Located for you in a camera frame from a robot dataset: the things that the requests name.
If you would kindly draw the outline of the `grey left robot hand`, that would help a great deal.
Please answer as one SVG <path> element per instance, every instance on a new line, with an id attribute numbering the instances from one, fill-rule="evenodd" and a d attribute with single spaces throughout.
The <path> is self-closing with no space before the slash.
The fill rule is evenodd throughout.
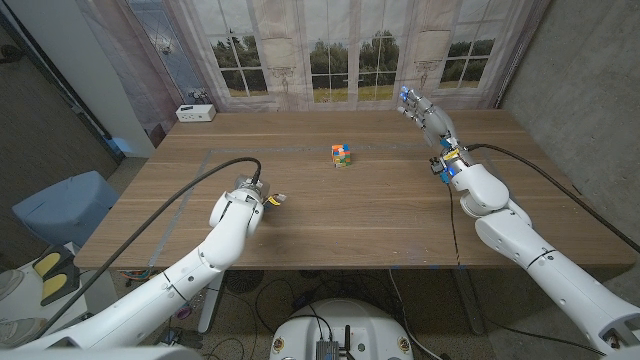
<path id="1" fill-rule="evenodd" d="M 270 195 L 271 184 L 264 180 L 257 180 L 253 183 L 253 178 L 248 175 L 239 175 L 234 182 L 234 190 L 239 191 L 245 198 L 250 198 L 261 205 L 267 203 Z"/>

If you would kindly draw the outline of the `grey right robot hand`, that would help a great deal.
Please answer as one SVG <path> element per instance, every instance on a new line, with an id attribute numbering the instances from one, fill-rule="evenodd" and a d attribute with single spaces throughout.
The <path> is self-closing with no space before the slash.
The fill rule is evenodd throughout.
<path id="1" fill-rule="evenodd" d="M 461 171 L 475 161 L 461 144 L 451 117 L 416 89 L 403 86 L 399 93 L 402 105 L 397 110 L 423 133 L 426 144 L 443 168 Z"/>

